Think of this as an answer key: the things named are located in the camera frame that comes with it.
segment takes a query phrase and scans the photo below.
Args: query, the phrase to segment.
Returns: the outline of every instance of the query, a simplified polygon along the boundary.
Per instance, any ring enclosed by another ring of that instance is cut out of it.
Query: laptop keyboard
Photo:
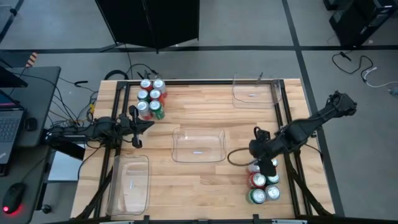
[[[20,120],[19,118],[0,118],[0,142],[14,140]]]

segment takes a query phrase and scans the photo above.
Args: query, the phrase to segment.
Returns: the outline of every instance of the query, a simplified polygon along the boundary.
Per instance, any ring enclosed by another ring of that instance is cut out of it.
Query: black desk
[[[9,70],[21,73],[22,69],[12,68]],[[24,75],[44,78],[54,84],[57,84],[59,74],[59,67],[29,68],[24,72]],[[43,158],[45,159],[25,178],[24,183],[27,185],[27,188],[18,211],[10,215],[0,212],[0,223],[7,224],[30,222],[33,212],[37,207],[39,195],[45,188],[43,178],[50,170],[47,164],[51,148],[48,146],[38,146],[38,144],[55,88],[50,83],[36,78],[22,77],[22,79],[29,86],[27,88],[16,88],[11,97],[19,100],[21,105],[27,108],[28,117],[35,117],[37,119],[38,130],[21,132],[18,145],[33,147],[17,147],[12,152],[9,174],[7,177],[0,177],[0,200],[2,200],[5,192],[12,184],[20,182],[37,162]]]

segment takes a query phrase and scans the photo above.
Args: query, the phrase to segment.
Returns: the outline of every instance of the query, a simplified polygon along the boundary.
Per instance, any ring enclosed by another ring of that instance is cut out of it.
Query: transparent plastic container
[[[279,80],[262,79],[260,74],[235,74],[232,95],[235,108],[267,109],[282,99]]]
[[[226,157],[225,132],[220,128],[176,128],[173,142],[175,162],[220,162]]]
[[[116,156],[106,214],[141,215],[149,198],[149,160],[146,156]]]

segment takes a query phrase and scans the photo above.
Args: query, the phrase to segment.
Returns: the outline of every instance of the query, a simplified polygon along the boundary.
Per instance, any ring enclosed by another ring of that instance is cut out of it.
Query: white cable
[[[368,83],[368,80],[366,79],[366,77],[367,77],[367,75],[369,75],[371,72],[373,72],[373,71],[375,71],[375,70],[377,70],[377,67],[374,67],[374,68],[372,68],[372,69],[370,69],[370,70],[367,70],[366,73],[365,73],[365,75],[363,76],[363,79],[365,80],[365,83],[366,83],[368,86],[370,86],[370,87],[372,87],[372,88],[380,88],[380,87],[388,86],[388,85],[391,85],[391,84],[394,84],[394,83],[398,83],[398,81],[394,81],[394,82],[389,82],[389,83],[385,83],[385,84],[377,85],[377,86],[374,86],[374,85],[369,84],[369,83]]]

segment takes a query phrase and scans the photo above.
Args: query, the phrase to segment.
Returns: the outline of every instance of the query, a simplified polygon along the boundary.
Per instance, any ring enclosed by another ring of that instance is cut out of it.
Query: wooden table
[[[285,80],[285,85],[293,119],[307,118],[309,113],[300,80],[288,79]],[[121,154],[146,155],[149,158],[150,199],[149,207],[143,215],[150,215],[151,220],[252,219],[253,214],[259,214],[260,218],[294,217],[283,155],[278,156],[277,168],[280,175],[277,186],[282,195],[278,201],[262,205],[251,205],[246,201],[249,189],[246,185],[248,175],[245,167],[232,166],[227,160],[216,164],[180,164],[171,158],[172,132],[175,128],[222,128],[226,134],[227,153],[248,147],[249,141],[254,139],[255,126],[271,133],[278,130],[273,107],[234,108],[231,88],[231,85],[168,86],[165,118],[155,121],[155,125],[142,135],[144,147],[134,149],[131,143],[123,143]],[[115,89],[116,81],[101,82],[95,117],[111,115]],[[137,90],[138,87],[132,87],[129,105],[136,105]],[[282,105],[281,110],[284,124],[287,124]],[[315,139],[310,139],[308,144],[318,147]],[[93,151],[88,148],[85,157]],[[77,216],[95,194],[103,154],[104,150],[100,149],[82,167],[71,217]],[[247,151],[231,158],[240,163],[252,159]],[[301,158],[308,188],[329,212],[334,212],[319,153],[304,146]],[[112,164],[113,156],[109,160],[109,168]],[[297,194],[302,198],[301,191],[297,190]],[[106,214],[107,199],[108,193],[105,193],[101,216]],[[304,214],[302,200],[299,202]],[[143,215],[123,219],[142,220]]]

